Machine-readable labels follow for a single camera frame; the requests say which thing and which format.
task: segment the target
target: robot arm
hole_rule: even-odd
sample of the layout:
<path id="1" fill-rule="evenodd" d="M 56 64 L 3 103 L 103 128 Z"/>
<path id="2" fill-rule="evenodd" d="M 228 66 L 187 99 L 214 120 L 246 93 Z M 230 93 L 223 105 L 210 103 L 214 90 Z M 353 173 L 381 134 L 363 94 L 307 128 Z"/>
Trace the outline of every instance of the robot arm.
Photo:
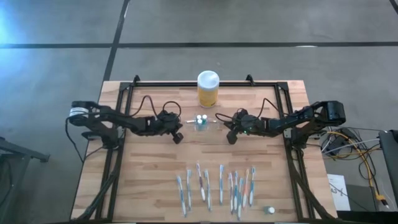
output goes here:
<path id="1" fill-rule="evenodd" d="M 104 148 L 118 147 L 118 130 L 115 127 L 108 128 L 103 121 L 128 128 L 138 136 L 171 134 L 176 144 L 183 139 L 182 134 L 177 133 L 182 127 L 179 115 L 173 112 L 168 113 L 166 110 L 162 110 L 155 116 L 133 118 L 115 111 L 109 106 L 102 106 L 92 101 L 72 102 L 69 122 L 75 126 L 85 126 L 90 129 L 90 132 L 82 134 L 83 137 L 90 140 L 92 137 L 98 136 L 102 139 Z"/>
<path id="2" fill-rule="evenodd" d="M 230 129 L 227 134 L 230 144 L 235 144 L 238 139 L 237 134 L 275 137 L 282 134 L 285 129 L 291 128 L 292 144 L 305 148 L 309 136 L 321 131 L 324 127 L 338 126 L 345 121 L 342 103 L 322 101 L 305 106 L 303 109 L 281 119 L 260 118 L 249 114 L 245 109 L 241 109 L 234 114 L 231 121 L 225 121 L 224 125 Z M 304 122 L 308 123 L 301 128 L 296 127 L 296 125 Z"/>

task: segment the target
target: white toothbrush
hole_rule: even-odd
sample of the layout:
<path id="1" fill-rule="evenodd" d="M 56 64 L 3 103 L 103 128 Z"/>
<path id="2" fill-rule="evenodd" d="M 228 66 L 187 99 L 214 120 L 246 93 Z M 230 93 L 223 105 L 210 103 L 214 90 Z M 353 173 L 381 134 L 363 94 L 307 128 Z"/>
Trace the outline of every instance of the white toothbrush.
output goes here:
<path id="1" fill-rule="evenodd" d="M 241 221 L 242 215 L 242 186 L 243 186 L 243 178 L 241 177 L 239 180 L 239 197 L 238 197 L 238 220 Z"/>
<path id="2" fill-rule="evenodd" d="M 243 209 L 246 207 L 246 204 L 248 203 L 248 187 L 249 187 L 249 183 L 248 183 L 248 178 L 249 178 L 249 169 L 246 170 L 246 185 L 244 186 L 244 190 L 243 190 L 243 204 L 242 207 Z"/>
<path id="3" fill-rule="evenodd" d="M 235 171 L 234 211 L 238 211 L 238 172 Z"/>
<path id="4" fill-rule="evenodd" d="M 234 213 L 234 183 L 232 179 L 232 173 L 228 174 L 228 188 L 231 191 L 229 206 L 231 208 L 231 215 L 232 215 Z"/>
<path id="5" fill-rule="evenodd" d="M 197 163 L 197 171 L 198 171 L 198 174 L 199 174 L 199 184 L 200 184 L 201 199 L 203 201 L 206 201 L 205 189 L 203 189 L 203 180 L 201 179 L 199 162 Z"/>
<path id="6" fill-rule="evenodd" d="M 210 179 L 207 170 L 205 170 L 205 178 L 207 179 L 207 208 L 211 211 Z"/>
<path id="7" fill-rule="evenodd" d="M 181 177 L 180 176 L 177 176 L 177 183 L 178 183 L 178 191 L 180 192 L 182 213 L 184 214 L 185 217 L 187 217 L 187 209 L 185 208 L 184 192 L 182 190 L 182 183 L 181 183 Z"/>
<path id="8" fill-rule="evenodd" d="M 189 184 L 189 178 L 192 176 L 192 171 L 187 170 L 187 192 L 188 192 L 188 210 L 191 210 L 191 186 Z"/>
<path id="9" fill-rule="evenodd" d="M 223 171 L 224 165 L 220 165 L 220 205 L 223 205 Z"/>
<path id="10" fill-rule="evenodd" d="M 253 197 L 254 197 L 254 174 L 256 173 L 256 168 L 251 167 L 251 184 L 250 184 L 250 196 L 249 196 L 249 205 L 253 205 Z"/>

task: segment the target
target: concrete floor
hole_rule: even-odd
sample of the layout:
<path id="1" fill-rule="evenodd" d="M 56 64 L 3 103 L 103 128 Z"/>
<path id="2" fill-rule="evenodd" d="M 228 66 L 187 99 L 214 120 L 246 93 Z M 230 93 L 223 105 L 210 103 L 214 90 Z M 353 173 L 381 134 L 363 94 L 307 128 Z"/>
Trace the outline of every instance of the concrete floor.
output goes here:
<path id="1" fill-rule="evenodd" d="M 122 4 L 0 0 L 0 44 L 111 43 Z M 398 41 L 397 23 L 388 0 L 132 0 L 120 42 Z M 68 220 L 81 162 L 64 122 L 73 100 L 98 100 L 109 52 L 0 49 L 0 136 L 51 154 L 49 163 L 30 163 L 12 213 L 15 223 Z M 194 80 L 207 69 L 223 80 L 249 73 L 257 80 L 300 79 L 310 102 L 343 102 L 347 126 L 397 129 L 396 55 L 398 47 L 119 49 L 110 79 Z M 70 132 L 83 154 L 81 130 Z M 361 135 L 370 139 L 377 133 Z M 382 152 L 373 157 L 382 193 L 394 200 Z M 359 162 L 325 165 L 347 184 L 367 186 Z"/>

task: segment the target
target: wooden tabletop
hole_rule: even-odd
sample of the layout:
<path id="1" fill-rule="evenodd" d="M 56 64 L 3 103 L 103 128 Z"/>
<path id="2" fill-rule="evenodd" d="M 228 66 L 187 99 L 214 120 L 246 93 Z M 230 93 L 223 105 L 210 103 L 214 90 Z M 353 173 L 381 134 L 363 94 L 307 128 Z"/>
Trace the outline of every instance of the wooden tabletop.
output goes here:
<path id="1" fill-rule="evenodd" d="M 287 82 L 294 110 L 309 105 L 304 82 L 301 80 Z M 119 84 L 120 82 L 104 82 L 99 104 L 115 108 Z M 192 120 L 196 114 L 207 114 L 210 119 L 214 119 L 216 112 L 231 116 L 238 108 L 245 108 L 250 114 L 258 114 L 264 97 L 276 104 L 273 87 L 220 87 L 218 102 L 212 108 L 199 106 L 196 88 L 135 88 L 131 114 L 137 110 L 144 95 L 152 97 L 157 112 L 162 109 L 166 101 L 174 100 L 180 104 L 184 125 L 180 132 L 184 135 L 184 139 L 180 144 L 174 144 L 172 136 L 139 137 L 127 132 L 114 222 L 237 222 L 236 215 L 232 216 L 229 212 L 228 172 L 237 170 L 239 176 L 243 177 L 245 170 L 251 166 L 256 167 L 254 206 L 243 210 L 242 221 L 297 221 L 282 136 L 265 138 L 241 134 L 238 135 L 235 145 L 229 145 L 226 139 L 229 130 L 223 125 L 213 124 L 207 131 L 195 131 L 191 124 L 185 124 L 185 121 Z M 168 105 L 166 110 L 178 113 L 175 105 Z M 144 102 L 139 115 L 153 115 L 149 101 Z M 278 118 L 279 114 L 266 103 L 262 116 Z M 87 153 L 100 146 L 101 141 L 90 142 Z M 81 215 L 98 193 L 105 157 L 106 150 L 101 150 L 85 161 L 72 218 Z M 195 168 L 197 161 L 200 162 L 202 175 L 205 169 L 209 170 L 212 212 L 209 212 L 206 203 L 201 201 Z M 307 147 L 304 161 L 312 192 L 327 211 L 336 217 L 319 148 Z M 219 203 L 220 164 L 224 165 L 222 206 Z M 176 176 L 180 175 L 183 180 L 186 198 L 187 169 L 191 169 L 193 174 L 190 179 L 193 202 L 192 211 L 188 212 L 187 218 L 184 218 Z M 303 194 L 300 195 L 306 213 L 304 197 Z M 103 215 L 108 211 L 108 202 L 109 195 L 106 196 Z M 265 215 L 262 209 L 264 206 L 274 207 L 275 214 Z"/>

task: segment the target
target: small white cap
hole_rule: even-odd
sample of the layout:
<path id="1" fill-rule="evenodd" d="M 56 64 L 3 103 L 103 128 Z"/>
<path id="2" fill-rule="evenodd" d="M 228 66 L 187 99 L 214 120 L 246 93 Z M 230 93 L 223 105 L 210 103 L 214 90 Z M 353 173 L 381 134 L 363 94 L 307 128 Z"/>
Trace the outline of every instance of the small white cap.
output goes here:
<path id="1" fill-rule="evenodd" d="M 268 212 L 269 212 L 270 214 L 274 214 L 274 213 L 275 213 L 274 207 L 269 207 L 269 208 L 268 208 Z"/>

